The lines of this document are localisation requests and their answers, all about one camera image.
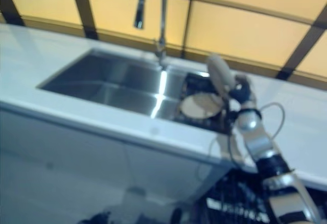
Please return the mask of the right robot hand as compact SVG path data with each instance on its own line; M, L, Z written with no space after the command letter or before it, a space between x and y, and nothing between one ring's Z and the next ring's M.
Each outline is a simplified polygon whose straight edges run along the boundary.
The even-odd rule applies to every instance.
M235 75L235 85L230 88L228 95L236 100L241 106L250 103L256 106L256 96L252 88L252 82L247 75Z

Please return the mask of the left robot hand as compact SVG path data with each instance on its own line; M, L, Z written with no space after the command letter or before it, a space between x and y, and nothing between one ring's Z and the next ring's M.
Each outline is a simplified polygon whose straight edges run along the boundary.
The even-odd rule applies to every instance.
M95 214L90 219L84 220L83 223L87 224L109 224L112 223L111 212L105 211L98 214Z

